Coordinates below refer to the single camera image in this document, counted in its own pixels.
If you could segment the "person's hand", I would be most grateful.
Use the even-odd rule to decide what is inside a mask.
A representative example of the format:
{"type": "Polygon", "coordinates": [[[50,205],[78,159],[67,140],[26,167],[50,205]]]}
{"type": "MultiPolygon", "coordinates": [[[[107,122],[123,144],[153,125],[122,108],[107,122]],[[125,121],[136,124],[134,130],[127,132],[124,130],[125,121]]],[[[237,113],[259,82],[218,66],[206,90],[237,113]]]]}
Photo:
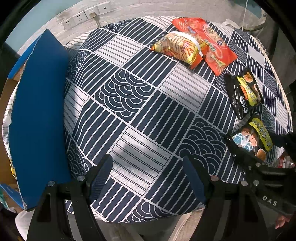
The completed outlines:
{"type": "Polygon", "coordinates": [[[275,229],[283,227],[285,225],[285,223],[289,223],[291,218],[292,218],[291,215],[290,216],[279,215],[275,221],[275,229]]]}

